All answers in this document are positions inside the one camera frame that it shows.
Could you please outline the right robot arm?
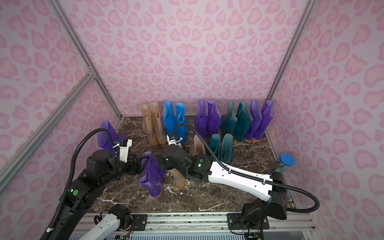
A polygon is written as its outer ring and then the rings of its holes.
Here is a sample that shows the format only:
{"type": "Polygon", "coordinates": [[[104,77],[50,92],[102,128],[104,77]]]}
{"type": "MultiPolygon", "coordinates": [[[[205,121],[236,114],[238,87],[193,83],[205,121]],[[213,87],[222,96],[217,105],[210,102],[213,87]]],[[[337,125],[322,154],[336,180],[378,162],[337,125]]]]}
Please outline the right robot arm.
{"type": "Polygon", "coordinates": [[[215,183],[252,194],[256,199],[244,204],[240,224],[256,229],[266,217],[286,220],[287,191],[274,184],[284,183],[280,173],[261,175],[218,162],[208,155],[192,156],[176,145],[165,147],[158,156],[162,169],[178,170],[184,178],[197,183],[215,183]]]}

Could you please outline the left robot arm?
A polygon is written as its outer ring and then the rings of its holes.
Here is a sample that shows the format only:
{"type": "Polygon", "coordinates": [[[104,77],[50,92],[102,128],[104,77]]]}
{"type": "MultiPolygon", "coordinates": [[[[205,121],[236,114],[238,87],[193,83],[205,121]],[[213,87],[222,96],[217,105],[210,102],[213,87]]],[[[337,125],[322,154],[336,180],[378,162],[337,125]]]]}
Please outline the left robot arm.
{"type": "Polygon", "coordinates": [[[104,192],[107,185],[118,181],[123,175],[135,176],[143,172],[142,160],[136,155],[127,162],[118,160],[107,150],[98,150],[87,158],[87,167],[70,183],[61,207],[57,207],[42,240],[67,240],[81,218],[104,192]]]}

